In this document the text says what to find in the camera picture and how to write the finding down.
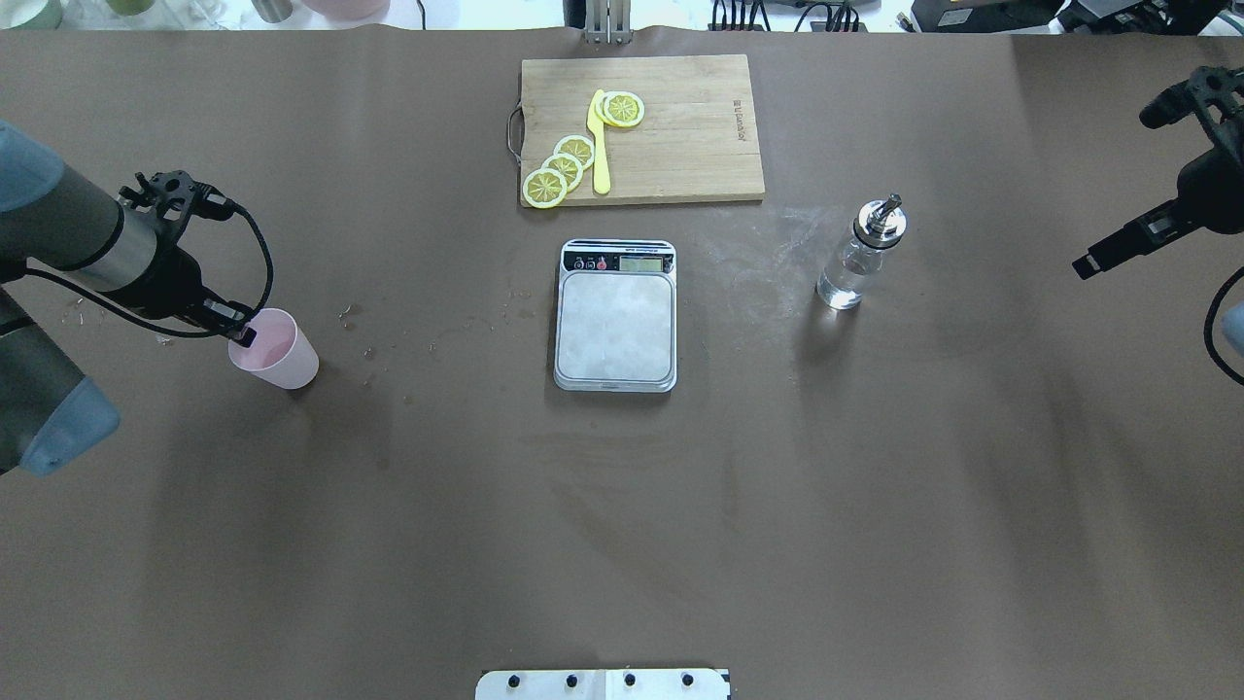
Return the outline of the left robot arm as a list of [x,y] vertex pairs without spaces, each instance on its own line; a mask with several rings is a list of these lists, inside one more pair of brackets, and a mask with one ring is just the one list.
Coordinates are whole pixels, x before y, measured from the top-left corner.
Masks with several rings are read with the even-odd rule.
[[[262,255],[253,305],[218,296],[180,237],[192,219],[240,216]],[[221,337],[249,347],[274,262],[245,206],[188,172],[137,174],[109,195],[49,145],[1,126],[2,283],[41,279],[167,337]],[[57,342],[1,293],[1,469],[53,472],[119,426],[119,410]]]

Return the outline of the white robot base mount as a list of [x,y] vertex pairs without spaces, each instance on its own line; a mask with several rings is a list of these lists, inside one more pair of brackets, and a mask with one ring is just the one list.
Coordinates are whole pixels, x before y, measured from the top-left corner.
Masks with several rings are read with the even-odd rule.
[[475,699],[731,699],[729,671],[712,668],[494,670]]

